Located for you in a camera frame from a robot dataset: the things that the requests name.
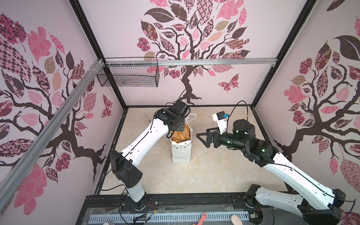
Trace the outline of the orange-brown snack bag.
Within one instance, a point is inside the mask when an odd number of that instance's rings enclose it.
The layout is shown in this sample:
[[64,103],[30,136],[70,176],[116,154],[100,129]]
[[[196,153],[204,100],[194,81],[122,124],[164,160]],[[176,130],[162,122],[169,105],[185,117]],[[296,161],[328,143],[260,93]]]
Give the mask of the orange-brown snack bag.
[[176,143],[181,143],[191,140],[190,127],[188,125],[185,125],[184,131],[175,131],[171,137],[171,140]]

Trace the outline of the white patterned paper gift bag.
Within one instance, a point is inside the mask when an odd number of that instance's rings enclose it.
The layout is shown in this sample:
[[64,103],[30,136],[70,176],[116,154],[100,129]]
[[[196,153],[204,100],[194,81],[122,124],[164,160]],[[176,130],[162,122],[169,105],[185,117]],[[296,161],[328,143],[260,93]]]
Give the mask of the white patterned paper gift bag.
[[193,140],[193,120],[195,120],[196,118],[196,114],[190,113],[185,119],[185,125],[188,125],[190,127],[191,140],[181,143],[176,143],[172,140],[170,141],[173,164],[185,164],[190,162]]

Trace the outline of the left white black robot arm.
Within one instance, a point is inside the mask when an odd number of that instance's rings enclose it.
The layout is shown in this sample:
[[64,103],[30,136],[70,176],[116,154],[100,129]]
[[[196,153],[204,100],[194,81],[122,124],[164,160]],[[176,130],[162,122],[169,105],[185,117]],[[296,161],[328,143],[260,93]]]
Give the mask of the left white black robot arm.
[[174,132],[184,131],[185,119],[190,112],[189,106],[181,100],[159,109],[146,130],[132,144],[122,152],[114,151],[111,154],[111,171],[123,183],[135,209],[141,210],[146,204],[146,192],[141,185],[143,173],[137,166],[162,136],[170,139]]

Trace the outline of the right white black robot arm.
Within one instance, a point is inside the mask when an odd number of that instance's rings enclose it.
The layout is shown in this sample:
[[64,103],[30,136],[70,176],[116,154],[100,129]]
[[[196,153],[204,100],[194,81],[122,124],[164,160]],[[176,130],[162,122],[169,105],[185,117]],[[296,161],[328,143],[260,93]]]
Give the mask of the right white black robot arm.
[[340,207],[345,202],[345,193],[320,184],[270,143],[257,139],[254,125],[247,120],[236,120],[232,133],[220,125],[196,136],[207,148],[226,146],[241,151],[249,161],[273,173],[296,191],[287,194],[252,184],[244,196],[249,208],[275,207],[300,216],[309,225],[337,225],[342,220]]

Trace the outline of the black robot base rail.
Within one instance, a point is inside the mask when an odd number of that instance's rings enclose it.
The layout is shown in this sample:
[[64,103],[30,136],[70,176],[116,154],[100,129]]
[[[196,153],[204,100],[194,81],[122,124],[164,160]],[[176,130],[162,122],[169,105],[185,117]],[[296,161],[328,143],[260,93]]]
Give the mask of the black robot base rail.
[[[248,212],[249,221],[242,221],[244,225],[304,225],[303,218],[287,211],[271,207],[259,206],[249,208],[243,200],[244,193],[201,193],[201,194],[148,194],[145,207],[141,210],[134,208],[127,194],[121,195],[92,195],[87,196],[81,208],[77,225],[88,225],[91,215],[140,213],[146,216],[156,213],[187,213],[187,212]],[[188,222],[151,223],[133,222],[126,225],[193,225]],[[229,222],[204,222],[203,225],[230,225]]]

